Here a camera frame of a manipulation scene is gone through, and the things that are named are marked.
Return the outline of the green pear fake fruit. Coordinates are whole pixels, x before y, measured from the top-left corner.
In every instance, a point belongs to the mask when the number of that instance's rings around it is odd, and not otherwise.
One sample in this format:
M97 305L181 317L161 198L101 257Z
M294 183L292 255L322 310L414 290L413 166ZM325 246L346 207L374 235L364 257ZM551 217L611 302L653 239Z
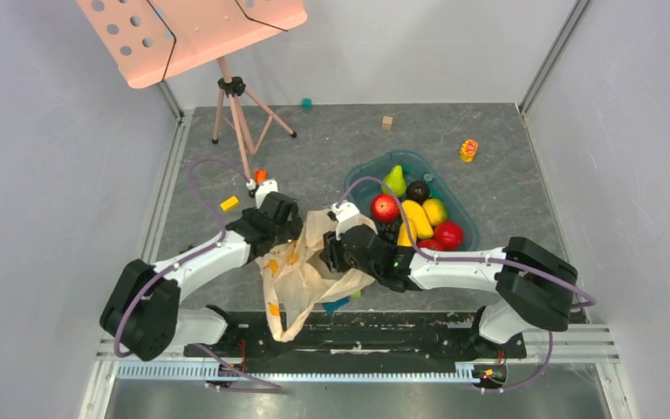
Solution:
M402 198L407 192L407 181L401 164L393 166L383 182L386 185L381 188L384 194L387 193L386 187L390 188L398 198Z

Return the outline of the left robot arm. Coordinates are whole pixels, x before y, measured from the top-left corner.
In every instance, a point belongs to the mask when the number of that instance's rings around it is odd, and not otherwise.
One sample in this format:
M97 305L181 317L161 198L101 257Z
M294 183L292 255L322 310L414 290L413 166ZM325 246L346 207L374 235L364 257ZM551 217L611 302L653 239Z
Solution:
M232 354L239 332L222 310L188 310L181 302L223 273L299 237L303 226L297 200L266 181L256 188L254 205L207 242L153 264L129 262L99 317L101 328L114 338L116 355L152 361L168 347L195 343L218 355Z

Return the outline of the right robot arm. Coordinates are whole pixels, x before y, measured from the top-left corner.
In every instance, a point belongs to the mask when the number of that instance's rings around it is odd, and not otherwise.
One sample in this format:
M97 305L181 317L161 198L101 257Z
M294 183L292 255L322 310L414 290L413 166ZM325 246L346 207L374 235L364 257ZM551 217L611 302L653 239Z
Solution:
M325 234L320 257L332 272L360 271L394 292L455 288L498 295L477 311L468 334L480 356L531 328L564 332L570 324L577 269L526 237L488 251L417 251L361 223L352 203L335 203L327 215L336 226Z

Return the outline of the beige plastic bag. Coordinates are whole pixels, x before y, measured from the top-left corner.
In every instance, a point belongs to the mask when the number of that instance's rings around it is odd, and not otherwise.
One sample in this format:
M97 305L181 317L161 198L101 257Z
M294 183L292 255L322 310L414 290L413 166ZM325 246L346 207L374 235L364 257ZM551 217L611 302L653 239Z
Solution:
M349 297L376 281L357 269L331 272L319 258L325 249L324 234L335 231L335 226L325 209L310 211L298 238L274 246L255 260L274 340L294 340L316 304Z

